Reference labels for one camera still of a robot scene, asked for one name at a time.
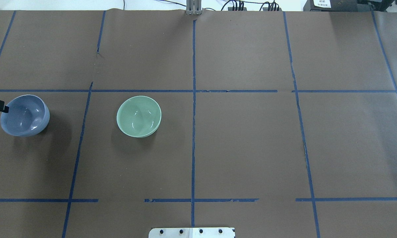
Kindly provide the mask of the blue ceramic bowl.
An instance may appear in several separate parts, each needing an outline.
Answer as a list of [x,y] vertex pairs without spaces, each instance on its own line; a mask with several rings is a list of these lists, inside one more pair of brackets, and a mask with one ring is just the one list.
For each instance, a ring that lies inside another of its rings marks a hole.
[[14,137],[32,137],[49,124],[50,111],[46,103],[35,95],[22,95],[7,104],[8,113],[2,113],[0,124],[5,133]]

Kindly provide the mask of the green ceramic bowl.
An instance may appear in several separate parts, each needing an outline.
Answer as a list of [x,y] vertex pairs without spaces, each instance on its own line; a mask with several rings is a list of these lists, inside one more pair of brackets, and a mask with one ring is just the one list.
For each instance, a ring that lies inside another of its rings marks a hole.
[[134,138],[152,135],[159,128],[161,120],[160,105],[148,96],[134,96],[127,99],[120,105],[116,115],[120,131]]

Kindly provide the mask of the black power strip left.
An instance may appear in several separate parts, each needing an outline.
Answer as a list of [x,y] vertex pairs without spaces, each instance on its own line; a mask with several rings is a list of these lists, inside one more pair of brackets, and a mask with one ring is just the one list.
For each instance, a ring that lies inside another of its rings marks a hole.
[[247,8],[245,7],[245,2],[239,1],[233,3],[232,7],[227,7],[227,10],[231,12],[244,12],[247,11]]

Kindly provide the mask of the black power strip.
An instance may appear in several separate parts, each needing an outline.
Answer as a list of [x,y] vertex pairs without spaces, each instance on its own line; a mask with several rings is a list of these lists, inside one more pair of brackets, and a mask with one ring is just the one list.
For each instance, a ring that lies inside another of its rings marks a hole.
[[261,5],[260,11],[263,12],[281,12],[282,9],[276,2],[265,2]]
[[227,7],[227,10],[231,12],[244,12],[247,11],[247,8],[245,7],[245,2],[239,1],[233,3],[232,7]]

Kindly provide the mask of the black power strip right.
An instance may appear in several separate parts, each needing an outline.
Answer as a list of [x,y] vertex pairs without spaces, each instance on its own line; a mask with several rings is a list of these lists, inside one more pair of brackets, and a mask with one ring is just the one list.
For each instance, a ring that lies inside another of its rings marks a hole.
[[265,2],[261,5],[260,11],[263,12],[281,12],[282,9],[276,2]]

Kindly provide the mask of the brown paper table cover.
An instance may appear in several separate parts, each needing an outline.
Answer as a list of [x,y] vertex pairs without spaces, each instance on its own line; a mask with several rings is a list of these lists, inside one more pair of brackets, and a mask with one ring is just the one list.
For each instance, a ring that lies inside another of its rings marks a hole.
[[[0,238],[397,238],[397,13],[0,11]],[[148,96],[159,128],[122,133]]]

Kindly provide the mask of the black computer box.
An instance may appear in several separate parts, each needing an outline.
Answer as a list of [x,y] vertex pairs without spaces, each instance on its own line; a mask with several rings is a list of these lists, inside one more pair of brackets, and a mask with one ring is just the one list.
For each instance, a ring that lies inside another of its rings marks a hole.
[[357,0],[306,0],[304,12],[357,12]]

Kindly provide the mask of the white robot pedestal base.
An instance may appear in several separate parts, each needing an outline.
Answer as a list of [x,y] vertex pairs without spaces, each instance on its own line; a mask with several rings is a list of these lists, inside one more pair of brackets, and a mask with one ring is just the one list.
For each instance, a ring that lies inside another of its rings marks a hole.
[[235,228],[231,227],[181,227],[153,228],[149,238],[235,238]]

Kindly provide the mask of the grey aluminium frame post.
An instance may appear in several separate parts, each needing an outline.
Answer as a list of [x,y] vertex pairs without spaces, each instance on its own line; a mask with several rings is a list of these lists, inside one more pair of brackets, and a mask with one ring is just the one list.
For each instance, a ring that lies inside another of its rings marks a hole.
[[201,0],[186,0],[186,15],[201,15],[203,12]]

